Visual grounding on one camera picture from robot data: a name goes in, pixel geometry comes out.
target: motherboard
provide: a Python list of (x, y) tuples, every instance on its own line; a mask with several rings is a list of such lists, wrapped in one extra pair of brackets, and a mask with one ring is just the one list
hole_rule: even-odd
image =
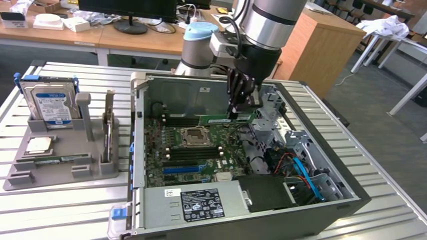
[(239, 138), (246, 123), (200, 121), (207, 122), (199, 117), (145, 119), (148, 188), (231, 181), (251, 174)]

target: gray floor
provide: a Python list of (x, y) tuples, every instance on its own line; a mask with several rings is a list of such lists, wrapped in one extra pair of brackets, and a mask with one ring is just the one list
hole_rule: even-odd
[[(336, 82), (350, 74), (358, 60), (355, 54)], [(32, 60), (51, 62), (97, 64), (96, 55), (87, 52), (51, 50), (31, 47), (3, 46), (0, 48), (0, 103), (13, 88), (13, 73), (24, 73)], [(128, 57), (112, 56), (117, 67), (129, 67)], [(157, 59), (136, 58), (136, 66), (145, 69), (168, 70), (178, 65), (167, 65)], [(410, 102), (395, 117), (386, 112), (407, 93), (407, 89), (374, 66), (363, 67), (343, 85), (334, 86), (326, 99), (350, 121), (350, 131), (367, 148), (375, 159), (427, 212), (427, 144), (419, 137), (427, 133), (427, 108)]]

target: robotic arm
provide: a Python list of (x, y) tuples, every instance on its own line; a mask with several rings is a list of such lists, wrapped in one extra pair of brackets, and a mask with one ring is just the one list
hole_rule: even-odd
[(306, 2), (239, 0), (235, 18), (220, 18), (235, 29), (235, 34), (215, 32), (210, 42), (216, 57), (234, 58), (235, 68), (228, 71), (227, 78), (230, 119), (236, 119), (246, 108), (263, 105), (262, 83), (275, 68)]

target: white cloth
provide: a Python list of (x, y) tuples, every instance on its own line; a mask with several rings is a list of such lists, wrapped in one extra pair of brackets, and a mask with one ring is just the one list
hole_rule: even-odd
[(396, 15), (372, 21), (363, 20), (356, 27), (366, 31), (366, 35), (374, 33), (396, 41), (403, 40), (410, 33), (408, 26), (399, 22)]

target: hard drive label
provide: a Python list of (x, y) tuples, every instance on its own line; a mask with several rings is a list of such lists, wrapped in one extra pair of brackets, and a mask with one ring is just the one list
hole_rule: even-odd
[(65, 106), (67, 96), (64, 93), (37, 93), (36, 104), (39, 105), (43, 119), (52, 125), (68, 124), (72, 121), (69, 108)]
[(186, 222), (226, 217), (219, 189), (183, 191), (182, 210)]

